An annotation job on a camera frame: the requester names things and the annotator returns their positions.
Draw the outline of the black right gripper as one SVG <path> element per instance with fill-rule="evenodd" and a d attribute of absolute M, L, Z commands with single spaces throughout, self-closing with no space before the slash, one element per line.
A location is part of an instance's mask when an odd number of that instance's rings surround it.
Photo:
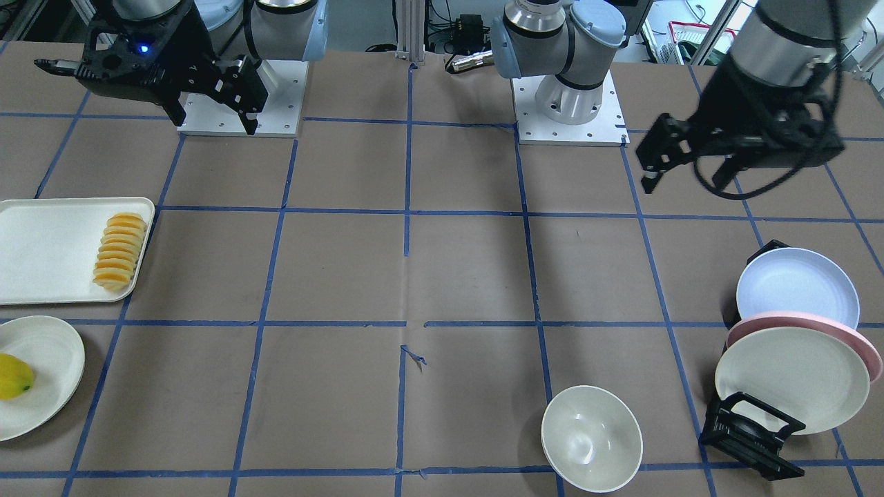
<path fill-rule="evenodd" d="M 35 59 L 49 75 L 73 77 L 97 95 L 185 113 L 183 93 L 208 95 L 255 135 L 269 91 L 253 57 L 221 59 L 192 1 L 95 1 L 79 61 Z"/>

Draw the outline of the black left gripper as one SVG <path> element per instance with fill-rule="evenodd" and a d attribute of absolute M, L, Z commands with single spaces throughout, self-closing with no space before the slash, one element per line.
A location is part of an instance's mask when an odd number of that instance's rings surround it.
<path fill-rule="evenodd" d="M 703 90 L 698 109 L 685 120 L 660 115 L 637 146 L 641 185 L 651 194 L 666 172 L 691 164 L 700 176 L 702 157 L 724 161 L 711 177 L 725 190 L 752 168 L 784 168 L 780 180 L 823 166 L 843 153 L 836 127 L 840 88 L 828 94 L 822 83 L 832 67 L 817 57 L 802 64 L 798 85 L 775 85 L 752 75 L 729 53 Z"/>

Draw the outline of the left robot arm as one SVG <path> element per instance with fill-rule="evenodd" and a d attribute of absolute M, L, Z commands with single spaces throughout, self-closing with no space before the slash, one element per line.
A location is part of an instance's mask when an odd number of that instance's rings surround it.
<path fill-rule="evenodd" d="M 720 198 L 749 200 L 843 153 L 836 130 L 843 39 L 872 1 L 760 1 L 685 120 L 655 119 L 637 147 L 651 194 L 691 164 Z M 627 22 L 606 1 L 508 1 L 490 29 L 500 76 L 542 78 L 541 113 L 565 125 L 593 119 Z"/>

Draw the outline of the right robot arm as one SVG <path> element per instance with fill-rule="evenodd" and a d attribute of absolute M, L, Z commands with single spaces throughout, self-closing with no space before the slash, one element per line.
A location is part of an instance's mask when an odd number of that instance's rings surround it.
<path fill-rule="evenodd" d="M 36 59 L 101 97 L 159 106 L 185 135 L 296 137 L 325 1 L 95 1 L 77 60 Z"/>

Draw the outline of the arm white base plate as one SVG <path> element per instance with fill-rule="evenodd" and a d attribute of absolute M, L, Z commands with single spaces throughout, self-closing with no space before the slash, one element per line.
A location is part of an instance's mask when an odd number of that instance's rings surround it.
<path fill-rule="evenodd" d="M 519 142 L 549 146 L 622 146 L 629 143 L 615 82 L 569 88 L 555 76 L 511 79 Z"/>
<path fill-rule="evenodd" d="M 265 60 L 250 80 L 239 88 L 221 87 L 233 98 L 229 105 L 208 95 L 190 94 L 185 103 L 186 119 L 177 132 L 192 136 L 247 137 L 243 124 L 253 127 L 253 136 L 294 139 L 299 135 L 301 109 L 307 89 L 306 61 Z"/>

